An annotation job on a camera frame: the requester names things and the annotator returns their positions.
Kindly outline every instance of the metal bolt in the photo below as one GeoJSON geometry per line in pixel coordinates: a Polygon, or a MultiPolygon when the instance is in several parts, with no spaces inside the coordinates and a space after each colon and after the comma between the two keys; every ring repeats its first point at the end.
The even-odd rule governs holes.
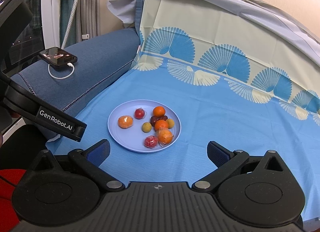
{"type": "Polygon", "coordinates": [[[122,186],[122,182],[118,181],[118,180],[111,180],[109,182],[107,182],[107,187],[110,189],[118,189],[122,186]]]}
{"type": "Polygon", "coordinates": [[[210,183],[206,180],[199,180],[195,183],[195,186],[199,189],[207,189],[210,187],[210,183]]]}

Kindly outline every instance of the armrest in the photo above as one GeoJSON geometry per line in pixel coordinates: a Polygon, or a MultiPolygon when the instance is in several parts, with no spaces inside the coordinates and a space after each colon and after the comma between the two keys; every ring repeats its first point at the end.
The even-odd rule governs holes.
{"type": "MultiPolygon", "coordinates": [[[[135,58],[139,45],[140,39],[134,29],[114,31],[65,49],[78,57],[78,62],[74,64],[75,71],[67,79],[50,77],[48,64],[43,60],[12,76],[12,79],[75,117],[98,93],[130,69],[130,62],[135,58]]],[[[50,71],[56,77],[63,77],[71,70],[67,67],[62,71],[50,68],[50,71]]]]}

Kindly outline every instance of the smartphone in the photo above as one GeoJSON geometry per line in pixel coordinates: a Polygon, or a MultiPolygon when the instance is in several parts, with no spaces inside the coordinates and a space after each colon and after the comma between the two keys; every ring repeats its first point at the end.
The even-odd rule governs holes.
{"type": "Polygon", "coordinates": [[[62,50],[59,47],[43,50],[39,52],[39,56],[55,69],[62,68],[69,62],[75,63],[78,61],[78,58],[75,55],[62,50]]]}

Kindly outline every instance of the red cushion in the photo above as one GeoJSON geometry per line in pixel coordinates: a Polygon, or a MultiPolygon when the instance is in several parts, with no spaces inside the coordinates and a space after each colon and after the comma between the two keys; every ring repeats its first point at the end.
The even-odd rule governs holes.
{"type": "MultiPolygon", "coordinates": [[[[0,175],[17,184],[25,172],[26,170],[20,169],[0,170],[0,175]]],[[[0,179],[0,232],[8,232],[19,223],[10,201],[13,190],[12,185],[0,179]]]]}

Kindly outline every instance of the purple plate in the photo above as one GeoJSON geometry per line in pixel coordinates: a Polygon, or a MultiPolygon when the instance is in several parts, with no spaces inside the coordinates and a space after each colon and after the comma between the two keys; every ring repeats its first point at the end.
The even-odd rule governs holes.
{"type": "Polygon", "coordinates": [[[181,123],[176,113],[159,102],[152,100],[131,100],[122,103],[111,112],[108,118],[108,129],[113,139],[124,148],[138,153],[154,153],[168,148],[178,139],[181,132],[181,123]],[[163,106],[166,116],[169,119],[174,120],[174,127],[170,129],[174,137],[172,142],[165,147],[161,147],[158,144],[154,148],[147,148],[143,145],[145,138],[150,135],[156,135],[156,132],[153,127],[149,133],[144,133],[141,128],[144,122],[150,121],[150,118],[153,115],[152,111],[156,106],[163,106]],[[138,108],[143,108],[147,113],[144,119],[134,118],[134,111],[138,108]],[[132,127],[129,127],[127,129],[123,129],[118,126],[119,117],[125,115],[131,116],[133,118],[132,127]]]}

